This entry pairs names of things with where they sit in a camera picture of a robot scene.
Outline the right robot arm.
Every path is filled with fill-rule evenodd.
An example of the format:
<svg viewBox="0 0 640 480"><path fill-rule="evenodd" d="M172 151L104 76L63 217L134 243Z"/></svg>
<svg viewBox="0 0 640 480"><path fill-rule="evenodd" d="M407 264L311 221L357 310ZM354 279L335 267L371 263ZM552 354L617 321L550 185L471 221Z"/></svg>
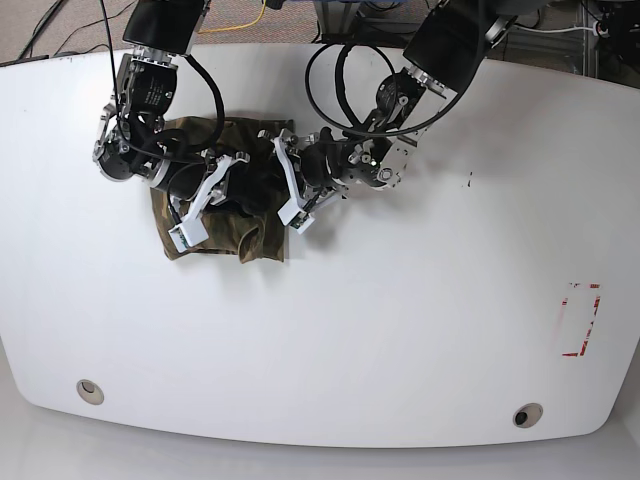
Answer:
<svg viewBox="0 0 640 480"><path fill-rule="evenodd" d="M93 160L110 180L138 177L167 235L226 223L280 224L284 176L259 132L278 121L229 116L222 92L191 48L209 10L206 1L139 1L123 39L132 51L112 59L113 91L100 118ZM182 58L213 97L211 118L166 115Z"/></svg>

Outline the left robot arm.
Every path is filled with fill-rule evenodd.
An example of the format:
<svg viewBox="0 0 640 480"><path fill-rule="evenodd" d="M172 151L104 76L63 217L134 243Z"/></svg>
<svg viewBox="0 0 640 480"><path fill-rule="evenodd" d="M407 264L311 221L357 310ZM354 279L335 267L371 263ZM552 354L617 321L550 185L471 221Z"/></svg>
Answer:
<svg viewBox="0 0 640 480"><path fill-rule="evenodd" d="M462 99L486 54L516 18L506 1L438 2L404 48L406 66L389 70L365 117L347 98L345 67L356 43L344 42L333 69L344 121L323 111L313 94L312 69L327 50L319 48L305 66L304 89L326 125L307 136L282 130L273 138L275 176L264 184L260 207L301 231L333 201L398 186L423 135Z"/></svg>

